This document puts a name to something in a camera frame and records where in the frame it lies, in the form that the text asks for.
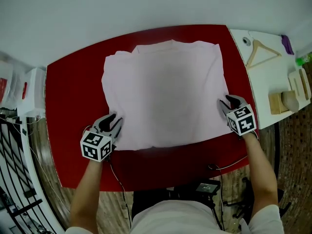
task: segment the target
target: wooden hanger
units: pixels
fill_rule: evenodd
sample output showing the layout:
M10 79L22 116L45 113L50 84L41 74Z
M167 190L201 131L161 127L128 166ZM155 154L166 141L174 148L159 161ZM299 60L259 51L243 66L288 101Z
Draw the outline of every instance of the wooden hanger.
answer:
M252 62L253 62L253 60L254 60L254 56L255 56L255 54L256 54L256 52L257 52L257 50L258 50L258 47L261 47L261 48L263 48L263 49L265 49L265 50L268 50L268 51L270 51L270 52L276 54L276 56L271 57L271 58L268 58L268 59L263 60L263 61L261 61L261 62L258 62L258 63L256 63L255 65L252 65ZM269 60L272 60L272 59L274 59L274 58L276 58L276 57L281 57L281 56L282 56L282 55L281 55L279 52L275 51L274 49L268 48L267 46L263 45L263 44L262 44L260 41L258 41L258 40L253 40L253 52L252 52L252 54L250 55L250 57L249 57L249 59L248 59L248 61L247 61L246 68L247 68L247 69L250 69L250 68L255 67L255 66L257 66L257 65L260 65L260 64L262 64L262 63L264 63L264 62L266 62L266 61L269 61Z

